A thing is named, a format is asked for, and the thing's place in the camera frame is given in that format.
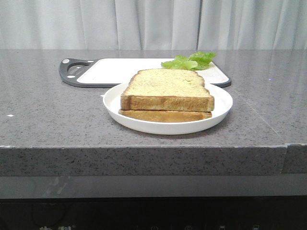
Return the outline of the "black appliance front panel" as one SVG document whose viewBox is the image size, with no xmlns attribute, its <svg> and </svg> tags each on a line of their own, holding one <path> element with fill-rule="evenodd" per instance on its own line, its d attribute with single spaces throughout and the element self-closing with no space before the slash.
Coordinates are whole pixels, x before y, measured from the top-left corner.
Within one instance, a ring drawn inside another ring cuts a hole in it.
<svg viewBox="0 0 307 230">
<path fill-rule="evenodd" d="M 305 196 L 8 199 L 3 230 L 304 230 Z"/>
</svg>

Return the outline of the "white round plate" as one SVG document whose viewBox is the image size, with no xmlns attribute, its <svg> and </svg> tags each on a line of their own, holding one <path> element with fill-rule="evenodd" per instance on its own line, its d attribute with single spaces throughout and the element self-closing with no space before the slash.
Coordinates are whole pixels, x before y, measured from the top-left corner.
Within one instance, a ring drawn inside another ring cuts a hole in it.
<svg viewBox="0 0 307 230">
<path fill-rule="evenodd" d="M 233 98 L 227 91 L 207 83 L 205 88 L 214 97 L 214 110 L 212 111 L 211 118 L 182 123 L 161 123 L 138 120 L 118 113 L 120 109 L 120 96 L 127 87 L 127 83 L 122 83 L 109 89 L 103 96 L 103 104 L 115 121 L 127 128 L 144 133 L 181 135 L 203 131 L 219 124 L 226 117 L 233 105 Z"/>
</svg>

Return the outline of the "grey curtain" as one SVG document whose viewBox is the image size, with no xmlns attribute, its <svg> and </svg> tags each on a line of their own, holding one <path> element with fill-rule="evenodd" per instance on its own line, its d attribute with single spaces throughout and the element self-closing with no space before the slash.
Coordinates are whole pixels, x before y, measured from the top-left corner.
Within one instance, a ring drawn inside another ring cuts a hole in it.
<svg viewBox="0 0 307 230">
<path fill-rule="evenodd" d="M 2 49 L 306 49 L 304 0 L 3 0 Z"/>
</svg>

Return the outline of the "green lettuce leaf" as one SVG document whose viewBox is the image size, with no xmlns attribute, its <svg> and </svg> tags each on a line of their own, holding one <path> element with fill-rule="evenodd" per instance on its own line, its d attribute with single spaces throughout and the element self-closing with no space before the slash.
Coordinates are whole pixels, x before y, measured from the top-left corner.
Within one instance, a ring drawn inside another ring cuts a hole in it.
<svg viewBox="0 0 307 230">
<path fill-rule="evenodd" d="M 215 56 L 216 54 L 212 52 L 199 51 L 189 57 L 178 55 L 174 60 L 162 62 L 161 66 L 165 69 L 205 70 Z"/>
</svg>

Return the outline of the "white cutting board black rim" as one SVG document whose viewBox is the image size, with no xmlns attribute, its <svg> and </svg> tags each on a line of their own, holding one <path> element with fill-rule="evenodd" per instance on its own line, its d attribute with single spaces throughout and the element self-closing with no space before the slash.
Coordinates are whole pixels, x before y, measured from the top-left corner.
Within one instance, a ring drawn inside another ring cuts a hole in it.
<svg viewBox="0 0 307 230">
<path fill-rule="evenodd" d="M 160 69 L 171 58 L 103 58 L 61 61 L 59 75 L 63 82 L 84 88 L 112 88 L 127 83 L 143 69 Z"/>
</svg>

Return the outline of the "toasted bread slice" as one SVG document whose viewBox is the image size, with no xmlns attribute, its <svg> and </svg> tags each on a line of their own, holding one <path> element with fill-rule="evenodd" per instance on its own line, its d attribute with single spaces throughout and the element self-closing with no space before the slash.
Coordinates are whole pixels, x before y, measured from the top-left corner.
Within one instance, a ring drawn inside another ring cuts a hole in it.
<svg viewBox="0 0 307 230">
<path fill-rule="evenodd" d="M 122 110 L 211 112 L 214 97 L 204 78 L 191 70 L 145 69 L 130 80 L 120 97 Z"/>
<path fill-rule="evenodd" d="M 119 110 L 118 113 L 138 120 L 162 123 L 191 122 L 212 117 L 211 112 L 194 111 Z"/>
</svg>

